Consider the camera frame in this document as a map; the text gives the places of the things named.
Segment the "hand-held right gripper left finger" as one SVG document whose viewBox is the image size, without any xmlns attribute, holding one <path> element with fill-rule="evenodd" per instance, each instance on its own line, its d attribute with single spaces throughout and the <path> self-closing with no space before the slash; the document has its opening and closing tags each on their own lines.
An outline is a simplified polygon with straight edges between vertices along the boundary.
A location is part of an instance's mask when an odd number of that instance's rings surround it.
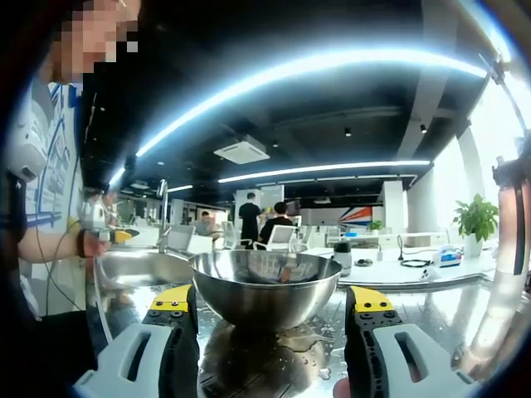
<svg viewBox="0 0 531 398">
<path fill-rule="evenodd" d="M 196 397 L 199 346 L 195 288 L 157 295 L 141 323 L 129 325 L 75 384 L 81 397 Z"/>
</svg>

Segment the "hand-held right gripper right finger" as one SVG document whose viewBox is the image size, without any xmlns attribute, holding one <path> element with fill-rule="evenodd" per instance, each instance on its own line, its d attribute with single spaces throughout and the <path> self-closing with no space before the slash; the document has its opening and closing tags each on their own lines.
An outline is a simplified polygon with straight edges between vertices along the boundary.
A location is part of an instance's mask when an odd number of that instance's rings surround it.
<svg viewBox="0 0 531 398">
<path fill-rule="evenodd" d="M 346 290 L 344 360 L 351 397 L 469 397 L 475 381 L 451 367 L 450 354 L 405 323 L 377 290 Z"/>
</svg>

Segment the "person's left hand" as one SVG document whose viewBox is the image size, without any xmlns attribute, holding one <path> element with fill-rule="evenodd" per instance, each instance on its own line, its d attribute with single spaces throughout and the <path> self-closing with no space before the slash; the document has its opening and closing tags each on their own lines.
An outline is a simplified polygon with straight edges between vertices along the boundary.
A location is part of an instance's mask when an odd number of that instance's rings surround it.
<svg viewBox="0 0 531 398">
<path fill-rule="evenodd" d="M 102 241 L 93 231 L 81 230 L 76 237 L 76 254 L 81 258 L 102 256 L 110 248 L 108 241 Z"/>
</svg>

